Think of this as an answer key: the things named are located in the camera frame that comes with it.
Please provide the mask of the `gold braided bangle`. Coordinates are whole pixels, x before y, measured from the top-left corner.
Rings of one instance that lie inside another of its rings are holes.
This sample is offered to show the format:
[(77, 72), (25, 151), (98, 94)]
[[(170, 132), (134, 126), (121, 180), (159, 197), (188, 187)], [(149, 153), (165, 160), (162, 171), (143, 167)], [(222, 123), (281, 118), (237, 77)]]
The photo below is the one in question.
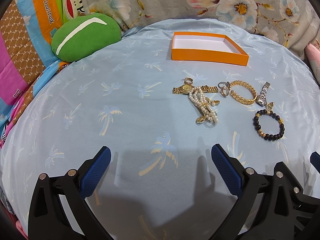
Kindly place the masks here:
[(252, 105), (253, 103), (255, 103), (258, 94), (257, 94), (256, 90), (249, 83), (247, 83), (245, 81), (241, 81), (241, 80), (235, 80), (229, 84), (230, 88), (232, 88), (234, 86), (241, 86), (241, 87), (246, 88), (247, 90), (250, 91), (253, 98), (252, 99), (244, 98), (244, 97), (240, 96), (239, 94), (237, 94), (234, 90), (230, 90), (230, 95), (233, 99), (235, 99), (237, 102), (239, 102), (243, 105)]

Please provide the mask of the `gold wrist watch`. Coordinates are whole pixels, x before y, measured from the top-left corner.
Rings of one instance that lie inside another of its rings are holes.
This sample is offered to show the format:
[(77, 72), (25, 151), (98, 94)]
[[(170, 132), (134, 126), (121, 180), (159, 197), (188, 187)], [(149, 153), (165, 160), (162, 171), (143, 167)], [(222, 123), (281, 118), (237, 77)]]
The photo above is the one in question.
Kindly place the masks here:
[[(172, 93), (173, 94), (189, 94), (190, 91), (195, 88), (195, 86), (193, 85), (189, 85), (189, 84), (184, 84), (181, 85), (180, 87), (174, 87), (172, 89)], [(203, 93), (218, 93), (219, 89), (216, 86), (208, 86), (208, 85), (204, 85), (200, 87)]]

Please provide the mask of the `gold hoop earring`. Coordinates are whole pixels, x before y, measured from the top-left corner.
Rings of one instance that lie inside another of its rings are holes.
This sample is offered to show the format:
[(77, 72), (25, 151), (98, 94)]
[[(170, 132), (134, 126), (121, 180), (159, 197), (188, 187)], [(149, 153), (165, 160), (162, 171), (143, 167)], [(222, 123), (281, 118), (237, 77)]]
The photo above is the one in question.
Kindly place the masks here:
[(183, 83), (185, 85), (192, 85), (193, 84), (193, 79), (191, 77), (186, 77), (183, 79)]

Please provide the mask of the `small gold earring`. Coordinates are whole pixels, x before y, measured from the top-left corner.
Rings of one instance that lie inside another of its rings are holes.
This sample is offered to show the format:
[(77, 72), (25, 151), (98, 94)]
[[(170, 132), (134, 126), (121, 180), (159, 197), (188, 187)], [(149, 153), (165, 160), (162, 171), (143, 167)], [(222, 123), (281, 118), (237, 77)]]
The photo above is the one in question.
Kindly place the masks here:
[(265, 105), (266, 110), (271, 111), (273, 109), (274, 102), (268, 102)]

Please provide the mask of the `orange jewelry box tray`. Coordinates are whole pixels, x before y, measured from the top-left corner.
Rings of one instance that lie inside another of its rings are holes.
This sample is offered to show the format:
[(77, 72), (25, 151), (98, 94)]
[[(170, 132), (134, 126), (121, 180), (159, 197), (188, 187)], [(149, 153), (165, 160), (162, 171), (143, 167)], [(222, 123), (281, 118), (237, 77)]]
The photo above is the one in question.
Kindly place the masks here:
[(172, 38), (171, 59), (246, 66), (249, 55), (226, 35), (177, 31)]

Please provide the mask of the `pink pillow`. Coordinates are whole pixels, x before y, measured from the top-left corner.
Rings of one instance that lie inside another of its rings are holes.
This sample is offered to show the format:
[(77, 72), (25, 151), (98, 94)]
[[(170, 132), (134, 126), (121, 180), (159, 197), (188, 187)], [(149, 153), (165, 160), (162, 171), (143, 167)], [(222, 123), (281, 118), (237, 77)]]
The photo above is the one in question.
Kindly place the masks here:
[(308, 44), (305, 48), (305, 54), (310, 63), (312, 72), (317, 80), (320, 83), (320, 51), (313, 44)]

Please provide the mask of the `light blue palm bedsheet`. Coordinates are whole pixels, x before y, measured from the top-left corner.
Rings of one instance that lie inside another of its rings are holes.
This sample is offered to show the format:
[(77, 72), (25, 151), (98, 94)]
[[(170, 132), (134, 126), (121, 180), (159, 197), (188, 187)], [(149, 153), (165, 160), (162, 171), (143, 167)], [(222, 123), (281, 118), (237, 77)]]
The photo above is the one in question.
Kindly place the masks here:
[[(175, 61), (175, 32), (222, 34), (248, 55), (246, 66)], [(218, 124), (197, 124), (199, 111), (174, 87), (246, 81), (283, 119), (282, 139), (265, 141), (253, 127), (256, 104), (219, 100)], [(1, 186), (22, 228), (38, 176), (79, 168), (103, 146), (111, 163), (87, 202), (115, 239), (207, 239), (236, 198), (210, 150), (220, 144), (245, 167), (272, 174), (284, 162), (304, 193), (319, 197), (310, 164), (319, 151), (319, 86), (308, 66), (285, 47), (216, 20), (166, 20), (68, 65), (37, 94), (1, 150)]]

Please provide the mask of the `green plush pillow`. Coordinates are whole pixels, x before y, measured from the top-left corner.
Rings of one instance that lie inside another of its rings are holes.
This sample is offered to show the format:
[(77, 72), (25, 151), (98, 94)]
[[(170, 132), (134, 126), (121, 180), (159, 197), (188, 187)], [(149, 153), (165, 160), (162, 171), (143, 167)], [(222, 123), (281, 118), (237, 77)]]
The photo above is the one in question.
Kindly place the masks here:
[(51, 48), (62, 61), (74, 62), (120, 40), (118, 23), (107, 15), (94, 13), (63, 24), (55, 32)]

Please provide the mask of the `colourful cartoon monkey bedsheet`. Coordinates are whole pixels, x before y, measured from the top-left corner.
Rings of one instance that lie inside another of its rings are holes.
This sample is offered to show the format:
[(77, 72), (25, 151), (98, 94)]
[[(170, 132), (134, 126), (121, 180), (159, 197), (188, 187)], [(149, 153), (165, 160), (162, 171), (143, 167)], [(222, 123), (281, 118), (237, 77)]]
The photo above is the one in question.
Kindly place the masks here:
[(82, 0), (1, 0), (1, 144), (42, 87), (67, 63), (55, 32), (85, 14)]

